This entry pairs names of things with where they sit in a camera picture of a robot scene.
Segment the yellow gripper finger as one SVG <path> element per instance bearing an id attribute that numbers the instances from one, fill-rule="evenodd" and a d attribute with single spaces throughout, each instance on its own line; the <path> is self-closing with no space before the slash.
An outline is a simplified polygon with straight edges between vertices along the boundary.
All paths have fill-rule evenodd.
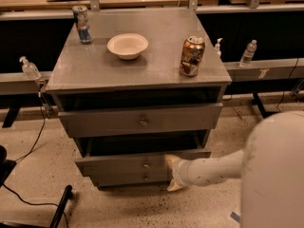
<path id="1" fill-rule="evenodd" d="M 171 180 L 168 187 L 167 191 L 168 192 L 175 192 L 178 190 L 181 190 L 184 187 L 183 183 L 177 180 Z"/>
<path id="2" fill-rule="evenodd" d="M 178 162 L 181 161 L 180 157 L 172 154 L 166 154 L 164 158 L 170 169 L 172 169 Z"/>

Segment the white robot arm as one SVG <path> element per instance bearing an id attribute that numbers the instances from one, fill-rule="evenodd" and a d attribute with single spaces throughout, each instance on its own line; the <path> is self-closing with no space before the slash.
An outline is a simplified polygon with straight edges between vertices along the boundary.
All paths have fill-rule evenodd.
<path id="1" fill-rule="evenodd" d="M 304 112 L 276 113 L 258 123 L 245 147 L 210 159 L 166 155 L 168 189 L 241 179 L 241 228 L 304 228 Z"/>

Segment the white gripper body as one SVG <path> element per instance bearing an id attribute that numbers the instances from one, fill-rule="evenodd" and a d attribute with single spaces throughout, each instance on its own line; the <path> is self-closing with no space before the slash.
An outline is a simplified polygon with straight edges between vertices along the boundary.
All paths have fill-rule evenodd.
<path id="1" fill-rule="evenodd" d="M 184 187 L 187 187 L 191 184 L 188 175 L 188 167 L 191 162 L 189 160 L 181 159 L 173 168 L 172 168 L 172 180 L 180 181 L 183 183 Z"/>

